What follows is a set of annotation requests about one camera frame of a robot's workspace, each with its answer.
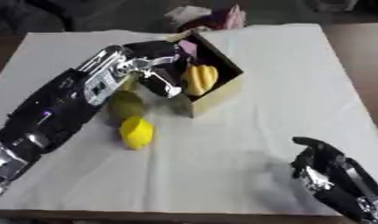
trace robotic hand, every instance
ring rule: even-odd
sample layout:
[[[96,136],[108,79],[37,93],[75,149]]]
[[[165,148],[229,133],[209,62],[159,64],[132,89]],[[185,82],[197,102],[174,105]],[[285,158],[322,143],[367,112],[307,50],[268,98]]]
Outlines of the robotic hand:
[[[185,65],[187,57],[178,45],[166,41],[111,45],[45,84],[0,130],[0,195],[43,154],[79,131],[130,75],[157,95],[178,95],[181,88],[164,74],[181,62]]]
[[[308,137],[292,141],[307,148],[291,166],[313,196],[353,221],[378,224],[378,184],[350,157]]]

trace cardboard box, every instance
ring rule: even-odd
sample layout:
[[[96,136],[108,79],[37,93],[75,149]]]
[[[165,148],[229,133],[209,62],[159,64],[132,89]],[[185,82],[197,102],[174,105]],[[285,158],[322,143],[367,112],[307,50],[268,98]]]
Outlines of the cardboard box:
[[[172,105],[176,112],[196,117],[232,98],[241,89],[243,71],[196,31],[187,31],[168,38],[172,42],[181,39],[198,45],[198,58],[205,64],[216,67],[219,73],[219,78],[213,88],[202,96],[180,94],[173,99]]]

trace floor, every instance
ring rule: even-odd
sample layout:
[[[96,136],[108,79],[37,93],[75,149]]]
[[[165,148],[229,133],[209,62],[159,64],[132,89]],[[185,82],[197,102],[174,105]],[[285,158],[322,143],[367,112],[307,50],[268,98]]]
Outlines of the floor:
[[[309,7],[312,0],[55,0],[75,17],[78,32],[124,29],[137,32],[172,32],[163,15],[176,7],[196,5],[220,9],[239,4],[247,12],[248,25],[277,25],[286,23],[340,23],[378,22],[378,16],[367,12],[324,13]],[[17,9],[17,33],[60,32],[56,17],[42,10],[22,5]],[[13,33],[0,23],[0,34]]]

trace yellow sponge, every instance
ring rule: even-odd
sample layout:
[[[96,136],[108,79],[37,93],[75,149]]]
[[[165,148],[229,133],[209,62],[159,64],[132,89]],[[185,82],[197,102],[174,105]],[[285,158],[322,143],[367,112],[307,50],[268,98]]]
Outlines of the yellow sponge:
[[[218,80],[218,70],[214,66],[189,66],[184,76],[187,95],[201,96],[210,90]]]

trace white cloth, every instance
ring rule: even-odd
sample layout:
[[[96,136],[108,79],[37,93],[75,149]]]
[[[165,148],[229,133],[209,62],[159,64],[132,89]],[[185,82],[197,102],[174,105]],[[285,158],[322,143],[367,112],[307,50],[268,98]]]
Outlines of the white cloth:
[[[154,101],[145,118],[155,139],[139,151],[124,150],[100,113],[14,182],[0,208],[334,214],[291,179],[289,162],[304,149],[294,136],[339,147],[378,181],[378,131],[318,26],[204,36],[244,70],[236,97],[195,119]],[[104,46],[159,38],[129,31],[28,35],[0,75],[0,127],[27,95]]]

